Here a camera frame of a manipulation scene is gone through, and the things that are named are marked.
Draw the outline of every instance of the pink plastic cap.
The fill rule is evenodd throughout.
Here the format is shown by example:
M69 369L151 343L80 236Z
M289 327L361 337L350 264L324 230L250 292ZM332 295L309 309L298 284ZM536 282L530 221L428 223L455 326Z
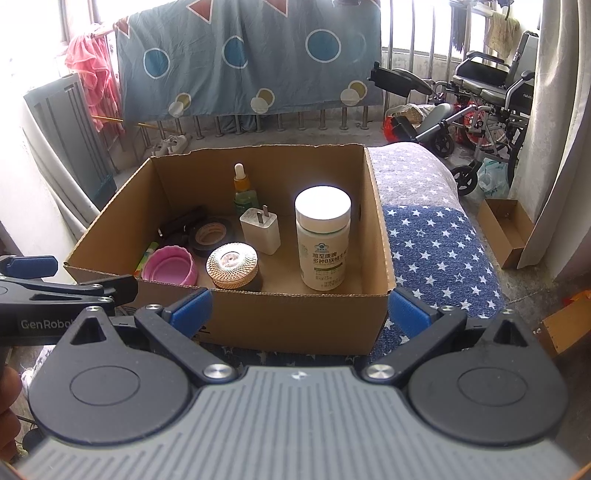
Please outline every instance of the pink plastic cap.
M186 249L170 245L150 256L142 270L142 278L175 285L195 285L197 266Z

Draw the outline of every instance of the small cardboard box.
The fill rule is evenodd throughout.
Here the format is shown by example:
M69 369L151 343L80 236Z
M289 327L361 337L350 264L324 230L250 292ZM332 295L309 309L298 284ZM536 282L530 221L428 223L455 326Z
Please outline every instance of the small cardboard box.
M591 330L591 299L582 298L546 317L534 332L551 357L560 355Z
M261 203L278 215L281 246L259 254L262 293L213 290L213 315L198 340L263 351L367 354L387 315L394 267L371 160L361 145L264 145L197 150L148 159L113 197L66 261L77 281L132 274L158 227L197 205L230 219L242 231L233 204L234 164L241 162ZM331 185L352 201L346 278L330 292L300 278L294 202L306 188ZM198 286L214 288L199 266ZM139 280L133 307L169 305L181 287Z
M516 268L534 224L517 200L485 199L478 223L501 268Z

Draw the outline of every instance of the finger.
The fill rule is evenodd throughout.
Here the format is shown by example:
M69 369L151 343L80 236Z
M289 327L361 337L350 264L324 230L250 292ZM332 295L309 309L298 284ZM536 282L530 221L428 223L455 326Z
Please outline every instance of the finger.
M10 461L12 457L17 454L17 443L11 440L8 445L5 445L3 449L0 449L0 460L5 462Z
M22 390L20 375L9 366L4 366L4 372L0 378L0 412L8 410L16 401Z
M0 414L0 449L13 441L21 431L21 422L10 410Z

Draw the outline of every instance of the pink towel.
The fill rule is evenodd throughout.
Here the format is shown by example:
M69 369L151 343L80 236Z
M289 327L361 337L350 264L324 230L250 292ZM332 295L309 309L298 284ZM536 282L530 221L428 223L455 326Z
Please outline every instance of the pink towel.
M91 115L119 116L117 85L111 75L109 49L105 37L94 38L91 33L73 38L66 53L66 67L80 75L86 103ZM103 122L93 119L98 131Z

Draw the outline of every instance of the blue star-patterned fabric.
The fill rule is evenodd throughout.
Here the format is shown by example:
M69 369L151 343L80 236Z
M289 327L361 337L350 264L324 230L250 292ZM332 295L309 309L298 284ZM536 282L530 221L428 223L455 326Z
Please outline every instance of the blue star-patterned fabric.
M396 284L433 308L449 304L470 317L493 317L504 307L492 264L461 210L427 205L383 205ZM408 338L389 320L370 359Z

